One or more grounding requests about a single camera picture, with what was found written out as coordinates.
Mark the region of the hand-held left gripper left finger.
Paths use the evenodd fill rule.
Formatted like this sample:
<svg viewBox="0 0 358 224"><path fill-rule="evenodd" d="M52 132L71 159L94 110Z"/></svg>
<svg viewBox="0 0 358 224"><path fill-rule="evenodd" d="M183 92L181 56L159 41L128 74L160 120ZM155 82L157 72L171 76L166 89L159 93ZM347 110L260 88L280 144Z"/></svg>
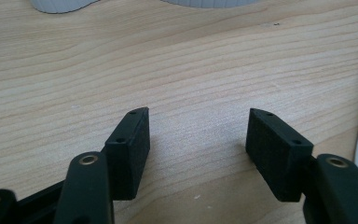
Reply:
<svg viewBox="0 0 358 224"><path fill-rule="evenodd" d="M107 159L114 201L129 201L136 197L149 150L149 109L140 107L125 115L102 149Z"/></svg>

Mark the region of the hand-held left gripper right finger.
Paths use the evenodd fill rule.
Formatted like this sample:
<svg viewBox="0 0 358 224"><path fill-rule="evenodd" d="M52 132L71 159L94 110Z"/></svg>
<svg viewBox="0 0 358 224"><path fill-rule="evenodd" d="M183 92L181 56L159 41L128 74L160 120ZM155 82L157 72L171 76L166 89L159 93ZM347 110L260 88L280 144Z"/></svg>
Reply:
<svg viewBox="0 0 358 224"><path fill-rule="evenodd" d="M279 201L300 200L300 173L311 158L312 142L275 114L251 108L245 149Z"/></svg>

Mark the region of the white ribbed container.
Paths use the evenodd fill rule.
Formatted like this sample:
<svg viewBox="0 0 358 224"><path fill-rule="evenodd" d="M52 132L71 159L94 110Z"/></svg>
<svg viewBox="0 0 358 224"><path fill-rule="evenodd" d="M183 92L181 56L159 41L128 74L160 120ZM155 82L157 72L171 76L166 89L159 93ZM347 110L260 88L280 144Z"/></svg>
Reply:
<svg viewBox="0 0 358 224"><path fill-rule="evenodd" d="M62 14L77 11L99 0L30 0L38 11L49 14Z"/></svg>
<svg viewBox="0 0 358 224"><path fill-rule="evenodd" d="M230 8L241 7L258 2L259 0L162 0L164 2L195 8Z"/></svg>

